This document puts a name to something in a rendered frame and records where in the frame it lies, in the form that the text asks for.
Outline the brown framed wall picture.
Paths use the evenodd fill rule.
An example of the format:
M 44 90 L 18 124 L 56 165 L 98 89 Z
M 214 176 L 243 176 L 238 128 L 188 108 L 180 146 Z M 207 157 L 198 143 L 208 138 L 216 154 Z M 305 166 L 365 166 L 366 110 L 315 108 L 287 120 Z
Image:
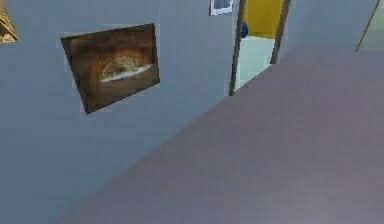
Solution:
M 67 36 L 61 43 L 87 114 L 160 83 L 153 23 Z

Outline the golden framed wall picture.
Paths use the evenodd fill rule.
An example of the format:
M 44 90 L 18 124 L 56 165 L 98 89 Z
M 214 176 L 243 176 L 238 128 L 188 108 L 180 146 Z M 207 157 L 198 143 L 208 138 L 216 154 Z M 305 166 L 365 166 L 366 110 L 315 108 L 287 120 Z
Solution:
M 8 44 L 19 40 L 15 25 L 4 0 L 0 0 L 0 43 Z

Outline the white framed wall picture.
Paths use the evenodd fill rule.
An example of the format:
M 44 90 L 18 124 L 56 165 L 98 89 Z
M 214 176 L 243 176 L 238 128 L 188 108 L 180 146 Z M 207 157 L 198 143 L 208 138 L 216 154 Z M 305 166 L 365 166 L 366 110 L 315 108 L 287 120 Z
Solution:
M 232 12 L 233 0 L 210 0 L 210 15 L 216 16 Z

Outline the brown door frame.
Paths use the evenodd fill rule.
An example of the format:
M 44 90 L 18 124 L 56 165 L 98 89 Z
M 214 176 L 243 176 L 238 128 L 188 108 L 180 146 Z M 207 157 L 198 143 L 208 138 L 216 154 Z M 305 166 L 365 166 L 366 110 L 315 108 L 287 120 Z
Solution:
M 282 6 L 281 6 L 279 23 L 276 29 L 275 43 L 274 43 L 271 60 L 270 60 L 272 64 L 275 64 L 277 62 L 277 59 L 279 56 L 279 51 L 280 51 L 281 42 L 282 42 L 283 33 L 284 33 L 284 27 L 289 14 L 290 3 L 291 3 L 291 0 L 283 0 Z M 240 42 L 241 42 L 241 26 L 242 26 L 242 21 L 244 17 L 245 4 L 246 4 L 246 0 L 239 0 L 238 15 L 237 15 L 236 29 L 235 29 L 235 40 L 234 40 L 234 48 L 233 48 L 233 58 L 232 58 L 232 70 L 230 75 L 230 85 L 229 85 L 229 91 L 228 91 L 228 94 L 230 96 L 233 96 L 235 92 L 236 74 L 237 74 L 238 59 L 239 59 L 239 52 L 240 52 Z

